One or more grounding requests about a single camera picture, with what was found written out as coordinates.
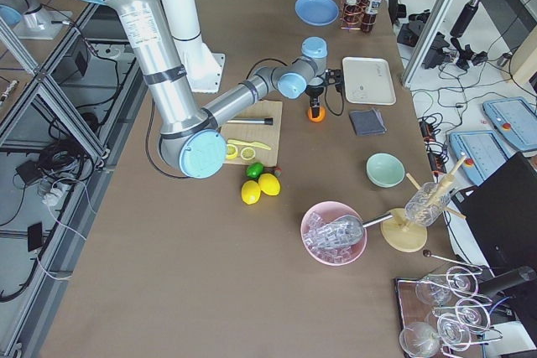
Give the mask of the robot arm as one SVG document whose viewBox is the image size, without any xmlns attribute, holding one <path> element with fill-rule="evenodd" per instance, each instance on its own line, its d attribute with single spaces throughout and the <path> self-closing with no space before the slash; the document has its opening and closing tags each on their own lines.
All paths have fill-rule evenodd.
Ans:
<svg viewBox="0 0 537 358">
<path fill-rule="evenodd" d="M 309 37 L 301 45 L 301 56 L 291 65 L 262 67 L 250 78 L 200 107 L 172 35 L 177 24 L 161 0 L 82 1 L 104 4 L 116 11 L 163 121 L 159 155 L 170 167 L 187 177 L 210 177 L 224 164 L 227 143 L 218 131 L 222 124 L 270 91 L 295 99 L 326 72 L 326 41 Z M 180 0 L 179 10 L 196 16 L 197 11 L 189 10 L 185 1 Z"/>
</svg>

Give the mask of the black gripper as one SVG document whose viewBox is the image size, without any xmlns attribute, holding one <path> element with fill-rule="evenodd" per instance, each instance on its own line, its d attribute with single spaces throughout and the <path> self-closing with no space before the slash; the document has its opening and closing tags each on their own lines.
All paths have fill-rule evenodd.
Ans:
<svg viewBox="0 0 537 358">
<path fill-rule="evenodd" d="M 323 84 L 306 87 L 305 94 L 310 98 L 309 117 L 318 117 L 320 115 L 321 104 L 319 97 L 324 90 L 325 86 Z"/>
</svg>

